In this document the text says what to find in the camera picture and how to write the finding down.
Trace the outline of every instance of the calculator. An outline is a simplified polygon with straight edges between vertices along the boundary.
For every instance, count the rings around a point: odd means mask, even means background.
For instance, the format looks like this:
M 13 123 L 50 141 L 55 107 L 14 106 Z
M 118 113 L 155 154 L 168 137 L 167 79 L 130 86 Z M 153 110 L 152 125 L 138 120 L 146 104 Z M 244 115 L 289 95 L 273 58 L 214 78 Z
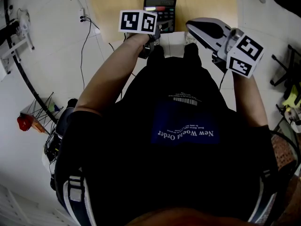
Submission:
M 172 20 L 172 25 L 160 33 L 174 32 L 175 27 L 175 3 L 177 0 L 144 0 L 144 10 L 156 13 L 157 22 Z

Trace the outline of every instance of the wooden table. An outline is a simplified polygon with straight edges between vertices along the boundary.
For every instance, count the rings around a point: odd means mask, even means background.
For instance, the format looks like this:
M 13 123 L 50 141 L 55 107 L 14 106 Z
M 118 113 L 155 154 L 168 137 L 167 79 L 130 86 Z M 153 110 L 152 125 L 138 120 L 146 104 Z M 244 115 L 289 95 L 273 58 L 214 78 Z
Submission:
M 122 40 L 124 35 L 118 32 L 120 11 L 143 9 L 143 1 L 91 0 L 103 40 Z M 218 18 L 231 27 L 238 26 L 236 0 L 177 0 L 175 14 L 176 31 L 186 31 L 186 22 L 197 17 Z

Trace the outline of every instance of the white floor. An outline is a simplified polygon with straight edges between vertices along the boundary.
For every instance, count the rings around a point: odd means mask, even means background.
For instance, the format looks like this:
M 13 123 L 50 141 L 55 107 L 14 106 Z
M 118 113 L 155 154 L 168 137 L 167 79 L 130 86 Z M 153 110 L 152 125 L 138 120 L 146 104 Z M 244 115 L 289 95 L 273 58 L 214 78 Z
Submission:
M 17 8 L 27 8 L 32 20 L 31 37 L 36 49 L 30 53 L 25 48 L 21 53 L 25 72 L 42 97 L 53 91 L 57 104 L 66 106 L 68 99 L 79 97 L 83 88 L 79 68 L 80 51 L 89 30 L 89 23 L 78 21 L 78 10 L 84 7 L 86 13 L 95 20 L 89 0 L 12 1 L 16 1 L 13 3 L 15 11 Z M 301 18 L 280 7 L 274 0 L 267 0 L 266 4 L 261 4 L 259 0 L 237 1 L 239 28 L 258 38 L 266 46 L 264 58 L 255 71 L 255 78 L 268 114 L 269 126 L 273 129 L 281 119 L 275 104 L 282 97 L 283 89 L 273 88 L 269 84 L 278 68 L 271 55 L 275 54 L 284 59 L 288 43 L 298 48 L 299 40 L 301 41 Z M 181 57 L 184 49 L 183 39 L 182 32 L 162 36 L 161 44 L 166 56 Z M 114 47 L 120 44 L 120 41 L 112 43 Z M 83 52 L 82 68 L 86 84 L 111 53 L 111 47 L 103 42 L 101 33 L 94 28 Z M 222 73 L 211 63 L 210 51 L 199 45 L 199 53 L 203 66 L 219 85 Z M 134 74 L 145 65 L 146 60 L 139 59 Z M 132 79 L 126 84 L 124 92 Z M 226 75 L 221 93 L 228 107 L 235 110 L 231 73 Z

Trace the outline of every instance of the wall outlet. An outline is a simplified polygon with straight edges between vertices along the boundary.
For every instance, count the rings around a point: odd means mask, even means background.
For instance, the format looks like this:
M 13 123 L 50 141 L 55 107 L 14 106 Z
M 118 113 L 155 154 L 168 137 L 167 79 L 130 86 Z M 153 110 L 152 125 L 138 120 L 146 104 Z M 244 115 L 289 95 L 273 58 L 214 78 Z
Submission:
M 82 18 L 80 18 L 81 16 L 84 16 L 85 15 L 85 9 L 84 8 L 81 8 L 79 10 L 79 21 L 81 21 Z

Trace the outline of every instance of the black and white square marker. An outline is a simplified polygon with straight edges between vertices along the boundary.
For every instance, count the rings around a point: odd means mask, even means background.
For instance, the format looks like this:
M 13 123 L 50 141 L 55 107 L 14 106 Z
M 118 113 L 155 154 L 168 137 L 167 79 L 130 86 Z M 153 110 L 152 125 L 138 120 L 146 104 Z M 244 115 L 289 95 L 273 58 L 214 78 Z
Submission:
M 252 60 L 256 61 L 258 56 L 263 51 L 263 47 L 256 43 L 254 40 L 245 36 L 237 45 L 237 48 L 248 55 Z
M 252 69 L 252 66 L 239 59 L 231 57 L 229 68 L 247 77 Z
M 141 31 L 154 32 L 155 31 L 156 16 L 151 14 L 143 14 Z
M 138 30 L 139 12 L 124 12 L 121 19 L 121 29 Z

